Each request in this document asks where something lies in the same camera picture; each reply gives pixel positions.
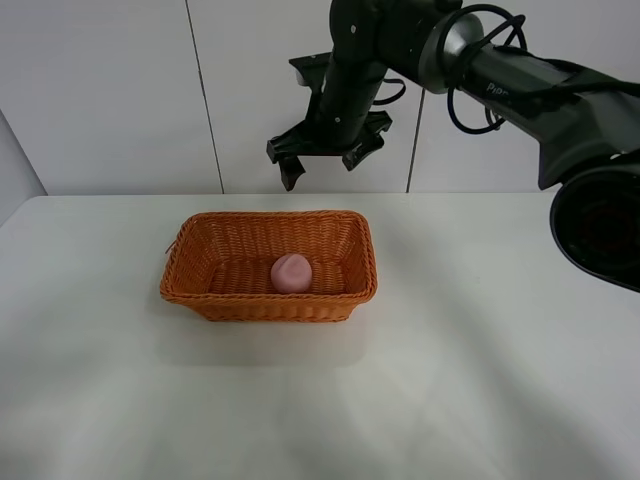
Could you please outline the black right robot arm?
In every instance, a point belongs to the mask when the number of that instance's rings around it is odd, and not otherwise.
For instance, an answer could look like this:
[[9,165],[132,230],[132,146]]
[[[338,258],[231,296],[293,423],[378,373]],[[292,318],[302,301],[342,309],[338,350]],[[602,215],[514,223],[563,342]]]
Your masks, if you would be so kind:
[[267,154],[286,189],[304,156],[348,169],[382,148],[391,120],[377,94],[413,82],[463,92],[485,110],[486,131],[510,123],[539,145],[538,185],[555,188],[553,238],[582,271],[639,287],[639,87],[572,62],[533,55],[524,17],[460,1],[335,1],[328,53],[292,60],[311,91],[302,122]]

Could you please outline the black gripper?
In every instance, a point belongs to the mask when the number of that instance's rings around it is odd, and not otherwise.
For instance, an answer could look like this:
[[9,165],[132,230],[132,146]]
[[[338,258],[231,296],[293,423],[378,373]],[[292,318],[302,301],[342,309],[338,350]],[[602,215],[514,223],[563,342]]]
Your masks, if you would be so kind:
[[267,142],[286,190],[306,173],[298,157],[340,156],[351,172],[384,147],[381,133],[391,126],[386,112],[371,110],[387,67],[375,60],[350,63],[330,53],[322,91],[311,91],[304,120]]

